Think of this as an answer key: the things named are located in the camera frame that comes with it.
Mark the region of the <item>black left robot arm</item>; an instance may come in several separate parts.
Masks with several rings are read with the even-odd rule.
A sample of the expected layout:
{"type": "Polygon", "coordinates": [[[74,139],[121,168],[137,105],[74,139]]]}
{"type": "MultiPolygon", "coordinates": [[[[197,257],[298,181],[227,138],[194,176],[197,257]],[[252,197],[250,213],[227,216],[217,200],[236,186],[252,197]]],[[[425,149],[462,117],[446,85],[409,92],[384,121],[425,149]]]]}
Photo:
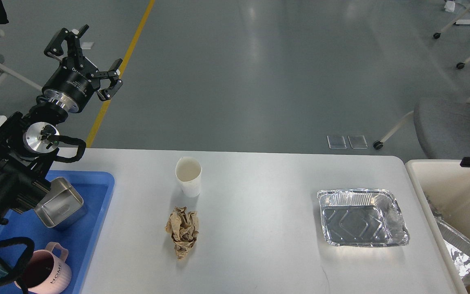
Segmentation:
{"type": "MultiPolygon", "coordinates": [[[[26,115],[15,112],[0,126],[0,226],[8,224],[9,210],[33,210],[48,228],[68,227],[84,214],[73,186],[63,177],[46,176],[54,162],[78,162],[86,149],[84,140],[61,135],[57,126],[70,113],[82,112],[94,94],[106,102],[123,85],[121,58],[101,71],[84,56],[80,39],[88,28],[61,28],[54,35],[44,55],[58,60],[57,70],[26,115]]],[[[24,294],[31,291],[24,272],[33,251],[28,237],[0,241],[0,287],[15,282],[24,294]]]]}

